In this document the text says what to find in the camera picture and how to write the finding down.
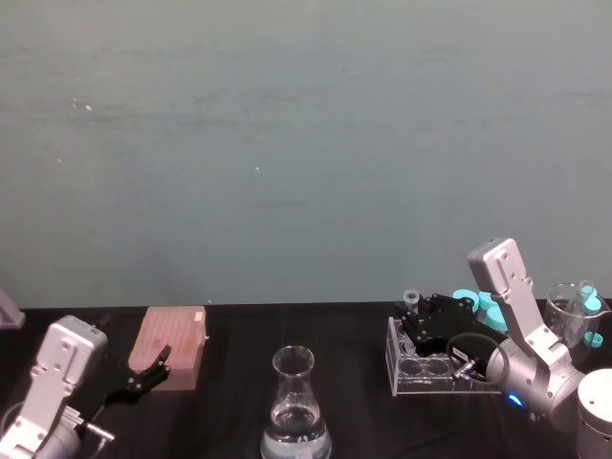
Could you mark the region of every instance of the blue led light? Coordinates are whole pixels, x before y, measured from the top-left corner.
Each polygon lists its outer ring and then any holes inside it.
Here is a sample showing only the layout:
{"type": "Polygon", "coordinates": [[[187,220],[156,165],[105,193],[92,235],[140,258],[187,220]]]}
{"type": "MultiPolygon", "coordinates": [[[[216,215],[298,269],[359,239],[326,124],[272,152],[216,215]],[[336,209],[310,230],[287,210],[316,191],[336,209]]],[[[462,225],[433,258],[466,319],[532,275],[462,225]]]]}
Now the blue led light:
{"type": "Polygon", "coordinates": [[[521,408],[525,406],[523,401],[516,397],[514,394],[508,394],[508,400],[510,400],[516,406],[520,406],[521,408]]]}

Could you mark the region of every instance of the glass beaker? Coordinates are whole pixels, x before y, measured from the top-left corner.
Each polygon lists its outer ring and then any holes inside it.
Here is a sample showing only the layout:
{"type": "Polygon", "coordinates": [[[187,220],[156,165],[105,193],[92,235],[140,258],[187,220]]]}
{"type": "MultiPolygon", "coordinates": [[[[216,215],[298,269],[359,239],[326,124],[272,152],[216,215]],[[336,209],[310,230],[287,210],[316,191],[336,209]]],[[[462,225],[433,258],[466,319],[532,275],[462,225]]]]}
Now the glass beaker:
{"type": "Polygon", "coordinates": [[[303,346],[274,354],[278,390],[261,441],[264,459],[327,459],[332,440],[310,386],[315,356],[303,346]]]}
{"type": "Polygon", "coordinates": [[[597,337],[601,317],[610,307],[593,284],[558,284],[546,297],[544,322],[569,348],[573,363],[584,362],[597,337]]]}

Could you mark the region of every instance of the water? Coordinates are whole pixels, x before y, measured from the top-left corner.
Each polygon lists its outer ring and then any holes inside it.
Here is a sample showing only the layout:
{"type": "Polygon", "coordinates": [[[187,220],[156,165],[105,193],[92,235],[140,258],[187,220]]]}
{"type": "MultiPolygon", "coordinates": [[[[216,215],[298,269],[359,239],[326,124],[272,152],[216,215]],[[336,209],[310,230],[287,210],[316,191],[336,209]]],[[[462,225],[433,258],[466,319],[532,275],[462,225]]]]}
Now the water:
{"type": "Polygon", "coordinates": [[[327,459],[331,449],[331,439],[318,410],[299,404],[273,410],[272,422],[261,443],[265,459],[327,459]]]}

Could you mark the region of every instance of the black table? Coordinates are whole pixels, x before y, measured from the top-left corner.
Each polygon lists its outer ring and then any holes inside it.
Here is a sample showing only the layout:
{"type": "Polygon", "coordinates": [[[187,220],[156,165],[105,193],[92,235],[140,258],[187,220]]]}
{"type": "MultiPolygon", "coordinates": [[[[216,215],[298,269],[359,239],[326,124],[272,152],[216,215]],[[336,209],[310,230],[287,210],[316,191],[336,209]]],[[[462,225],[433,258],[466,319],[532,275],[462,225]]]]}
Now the black table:
{"type": "MultiPolygon", "coordinates": [[[[94,323],[111,313],[109,350],[127,359],[144,312],[28,311],[23,330],[0,332],[0,413],[24,398],[35,353],[54,320],[73,314],[94,323]]],[[[576,457],[573,436],[529,422],[499,395],[393,398],[384,364],[392,312],[392,303],[210,306],[197,389],[109,408],[97,424],[117,441],[98,458],[259,458],[275,391],[272,355],[286,344],[315,354],[312,386],[334,459],[576,457]]],[[[611,357],[601,358],[612,363],[611,357]]],[[[81,457],[92,446],[86,443],[81,457]]]]}

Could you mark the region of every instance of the teal wall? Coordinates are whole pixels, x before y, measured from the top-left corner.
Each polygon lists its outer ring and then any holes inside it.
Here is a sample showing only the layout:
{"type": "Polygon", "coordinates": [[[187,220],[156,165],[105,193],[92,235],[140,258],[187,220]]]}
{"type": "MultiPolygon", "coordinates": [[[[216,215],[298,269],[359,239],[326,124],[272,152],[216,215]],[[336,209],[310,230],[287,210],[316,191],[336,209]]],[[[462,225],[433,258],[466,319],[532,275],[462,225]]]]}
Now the teal wall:
{"type": "Polygon", "coordinates": [[[612,4],[6,0],[0,285],[23,308],[612,293],[612,4]]]}

